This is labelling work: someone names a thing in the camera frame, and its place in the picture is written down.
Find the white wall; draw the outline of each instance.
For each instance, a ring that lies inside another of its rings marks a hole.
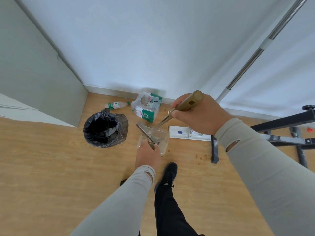
[[[218,96],[295,0],[18,1],[83,84],[154,89],[174,99],[196,89]],[[301,112],[313,69],[299,64],[306,52],[293,43],[312,48],[304,38],[315,31],[314,7],[314,0],[306,2],[222,101],[224,107],[276,116]],[[313,22],[304,26],[306,18]],[[315,103],[309,97],[307,104]]]
[[[38,118],[58,119],[53,123],[79,124],[87,90],[14,0],[0,0],[0,53],[0,93],[9,97],[0,96],[0,105],[36,109],[44,113]]]

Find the person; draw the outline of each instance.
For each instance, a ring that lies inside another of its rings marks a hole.
[[[188,95],[176,99],[171,107]],[[172,116],[199,133],[215,135],[275,236],[315,235],[313,172],[228,114],[209,95],[204,95],[202,102],[190,111],[173,111]],[[139,235],[144,205],[160,163],[158,146],[153,151],[143,142],[136,155],[134,173],[71,235]],[[177,165],[169,163],[155,187],[157,236],[198,235],[173,198],[176,173]]]

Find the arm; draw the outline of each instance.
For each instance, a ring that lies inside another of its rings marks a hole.
[[[139,234],[141,216],[155,170],[160,165],[160,150],[148,142],[141,144],[136,156],[136,170],[128,180],[88,215],[71,236],[112,236]]]
[[[315,235],[315,174],[234,118],[215,137],[275,235]]]

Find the black metal stand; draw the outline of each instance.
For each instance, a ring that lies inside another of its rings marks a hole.
[[[257,132],[264,132],[262,137],[269,141],[276,147],[280,146],[296,146],[299,163],[307,168],[307,161],[303,150],[315,149],[315,138],[303,139],[298,125],[315,122],[315,106],[306,105],[302,110],[306,112],[280,118],[277,120],[257,124],[251,128]],[[271,135],[271,130],[289,127],[292,137],[282,137]],[[217,163],[219,161],[218,141],[214,136],[211,136],[212,156],[211,162]]]

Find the metal pole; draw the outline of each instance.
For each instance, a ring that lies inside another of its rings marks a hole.
[[[297,13],[297,11],[302,7],[302,5],[307,0],[296,0],[293,6],[287,11],[284,17],[279,21],[276,27],[268,35],[268,37],[262,42],[255,53],[250,57],[234,79],[229,83],[229,85],[223,90],[219,97],[215,100],[220,103],[221,100],[228,94],[231,88],[239,81],[239,79],[245,74],[245,72],[250,68],[250,66],[257,60],[257,58],[264,52],[264,50],[271,44],[271,42],[276,38],[280,31],[286,26],[286,24],[292,19],[292,17]]]

